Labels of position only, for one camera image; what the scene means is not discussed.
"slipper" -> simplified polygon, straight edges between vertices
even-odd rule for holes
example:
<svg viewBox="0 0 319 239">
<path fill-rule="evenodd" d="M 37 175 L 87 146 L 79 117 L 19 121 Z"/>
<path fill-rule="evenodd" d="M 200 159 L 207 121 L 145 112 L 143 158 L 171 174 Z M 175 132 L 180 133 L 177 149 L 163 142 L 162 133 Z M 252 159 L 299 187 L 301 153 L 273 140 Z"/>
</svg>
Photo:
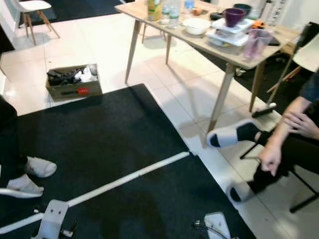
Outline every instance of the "slipper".
<svg viewBox="0 0 319 239">
<path fill-rule="evenodd" d="M 232 183 L 227 188 L 226 194 L 229 200 L 235 203 L 246 202 L 255 196 L 255 193 L 251 190 L 247 182 Z"/>
<path fill-rule="evenodd" d="M 234 145 L 238 143 L 238 135 L 237 135 L 237 128 L 244 126 L 245 124 L 252 123 L 255 127 L 255 123 L 251 119 L 243 119 L 241 121 L 238 121 L 235 124 L 222 127 L 222 128 L 217 128 L 212 131 L 210 131 L 207 134 L 207 145 L 210 147 L 216 147 L 211 144 L 211 139 L 216 136 L 217 141 L 219 144 L 219 147 L 226 147 L 230 145 Z"/>
<path fill-rule="evenodd" d="M 26 184 L 17 187 L 14 183 L 8 183 L 6 188 L 0 188 L 0 195 L 7 195 L 15 198 L 37 198 L 43 194 L 43 187 L 38 187 L 29 177 L 24 174 L 19 179 L 26 181 Z"/>
<path fill-rule="evenodd" d="M 46 178 L 51 176 L 56 171 L 56 164 L 48 160 L 36 158 L 36 157 L 27 157 L 28 162 L 25 166 L 25 172 L 39 178 Z"/>
</svg>

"foot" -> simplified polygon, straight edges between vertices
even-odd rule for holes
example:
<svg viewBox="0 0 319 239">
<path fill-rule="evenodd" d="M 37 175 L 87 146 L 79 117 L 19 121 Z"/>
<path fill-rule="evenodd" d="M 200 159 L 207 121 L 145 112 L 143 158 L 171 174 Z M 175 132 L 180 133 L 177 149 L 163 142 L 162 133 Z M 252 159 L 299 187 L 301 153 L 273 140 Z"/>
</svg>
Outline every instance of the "foot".
<svg viewBox="0 0 319 239">
<path fill-rule="evenodd" d="M 236 203 L 246 202 L 256 195 L 249 184 L 251 182 L 233 183 L 227 190 L 229 199 Z"/>
<path fill-rule="evenodd" d="M 42 196 L 43 190 L 43 187 L 38 187 L 26 174 L 23 174 L 19 178 L 10 180 L 6 188 L 0 189 L 0 194 L 16 198 L 36 198 Z"/>
<path fill-rule="evenodd" d="M 25 172 L 39 178 L 46 178 L 51 176 L 56 171 L 56 164 L 50 161 L 35 158 L 27 157 L 28 162 L 25 165 Z"/>
<path fill-rule="evenodd" d="M 255 141 L 260 132 L 251 119 L 244 119 L 227 127 L 214 129 L 207 134 L 207 144 L 211 147 L 226 147 L 239 141 Z"/>
</svg>

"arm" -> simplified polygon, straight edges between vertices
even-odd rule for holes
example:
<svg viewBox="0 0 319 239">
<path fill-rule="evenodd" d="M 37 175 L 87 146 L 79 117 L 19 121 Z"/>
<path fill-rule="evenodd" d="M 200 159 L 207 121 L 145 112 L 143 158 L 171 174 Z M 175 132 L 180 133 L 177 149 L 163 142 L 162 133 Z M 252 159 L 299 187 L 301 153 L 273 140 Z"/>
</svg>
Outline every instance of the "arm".
<svg viewBox="0 0 319 239">
<path fill-rule="evenodd" d="M 307 99 L 299 96 L 290 103 L 284 112 L 284 115 L 290 113 L 301 114 L 311 104 Z M 259 154 L 264 171 L 270 171 L 273 176 L 276 175 L 278 165 L 281 161 L 281 147 L 293 127 L 285 122 L 285 117 L 279 122 L 272 136 L 268 139 L 264 149 Z"/>
</svg>

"black mat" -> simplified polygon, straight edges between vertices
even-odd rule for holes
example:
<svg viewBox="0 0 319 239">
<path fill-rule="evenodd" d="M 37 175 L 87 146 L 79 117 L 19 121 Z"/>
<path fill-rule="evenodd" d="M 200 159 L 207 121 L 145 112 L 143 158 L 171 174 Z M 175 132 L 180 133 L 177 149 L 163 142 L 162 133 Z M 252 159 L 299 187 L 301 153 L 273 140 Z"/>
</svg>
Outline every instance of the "black mat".
<svg viewBox="0 0 319 239">
<path fill-rule="evenodd" d="M 119 0 L 46 0 L 52 5 L 52 9 L 45 10 L 44 14 L 50 22 L 68 21 L 87 17 L 103 16 L 118 13 L 116 5 Z M 43 24 L 36 13 L 31 13 L 32 24 Z"/>
<path fill-rule="evenodd" d="M 210 55 L 204 51 L 201 51 L 199 49 L 196 50 L 199 51 L 212 63 L 217 65 L 220 69 L 222 69 L 223 71 L 226 70 L 226 61 L 213 55 Z M 267 60 L 264 81 L 262 82 L 258 93 L 258 97 L 264 102 L 267 102 L 268 98 L 270 97 L 270 94 L 266 93 L 266 91 L 277 83 L 288 60 L 288 56 L 284 54 L 281 54 L 278 57 L 284 59 L 285 62 L 276 61 L 276 56 L 270 57 Z M 297 65 L 295 63 L 291 64 L 288 72 L 292 71 L 296 67 Z M 246 73 L 244 73 L 243 76 L 235 77 L 235 80 L 238 83 L 240 83 L 243 87 L 245 87 L 247 90 L 251 91 L 253 86 L 254 73 L 255 69 L 249 70 Z M 275 109 L 277 112 L 282 114 L 285 111 L 290 102 L 299 95 L 302 85 L 310 78 L 311 74 L 312 72 L 303 69 L 289 82 L 283 82 L 280 85 L 280 88 L 277 91 L 277 94 L 273 100 L 273 102 L 277 104 L 277 107 Z"/>
<path fill-rule="evenodd" d="M 56 173 L 34 179 L 39 199 L 0 196 L 1 226 L 30 216 L 51 199 L 68 201 L 150 164 L 188 151 L 144 85 L 21 116 L 21 150 L 56 162 Z M 198 157 L 190 156 L 70 209 L 76 239 L 200 238 L 193 220 L 222 211 L 232 233 L 254 238 Z M 3 239 L 28 239 L 39 223 Z"/>
<path fill-rule="evenodd" d="M 255 238 L 200 159 L 189 156 L 70 208 L 65 225 L 78 221 L 76 239 L 207 239 L 191 222 L 210 212 L 223 212 L 233 237 Z M 3 239 L 28 238 L 37 225 Z"/>
<path fill-rule="evenodd" d="M 42 198 L 0 196 L 0 215 L 51 199 L 68 201 L 188 151 L 144 85 L 24 115 L 18 126 L 21 151 L 58 169 L 50 178 L 34 178 L 45 187 Z"/>
</svg>

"white tile floor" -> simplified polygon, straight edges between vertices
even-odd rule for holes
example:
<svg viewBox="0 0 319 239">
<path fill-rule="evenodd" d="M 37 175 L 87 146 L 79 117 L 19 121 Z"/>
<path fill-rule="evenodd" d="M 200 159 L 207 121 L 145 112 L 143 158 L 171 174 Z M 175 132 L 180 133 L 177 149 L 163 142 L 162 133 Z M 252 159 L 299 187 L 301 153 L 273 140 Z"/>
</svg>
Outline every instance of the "white tile floor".
<svg viewBox="0 0 319 239">
<path fill-rule="evenodd" d="M 44 85 L 46 72 L 54 67 L 91 62 L 98 64 L 104 93 L 126 87 L 124 74 L 133 24 L 133 19 L 123 14 L 54 23 L 60 39 L 40 25 L 34 30 L 37 46 L 25 36 L 24 29 L 18 29 L 14 39 L 17 50 L 4 53 L 0 61 L 8 78 L 4 97 L 16 107 L 19 115 L 64 104 L 68 101 L 55 102 L 49 96 Z M 159 32 L 148 27 L 146 35 L 144 45 L 141 38 L 138 39 L 129 85 L 144 83 L 148 86 L 183 140 L 200 156 L 224 191 L 232 181 L 251 179 L 257 162 L 239 159 L 250 143 L 221 150 L 203 146 L 223 72 L 178 39 L 172 40 L 167 66 L 164 63 L 165 42 Z M 250 95 L 233 81 L 217 126 L 249 118 Z M 261 100 L 255 103 L 260 104 L 263 104 Z M 271 129 L 279 118 L 278 113 L 272 113 L 256 123 L 263 129 Z M 294 215 L 288 211 L 302 189 L 303 186 L 290 177 L 235 207 L 259 239 L 317 238 L 318 202 Z"/>
</svg>

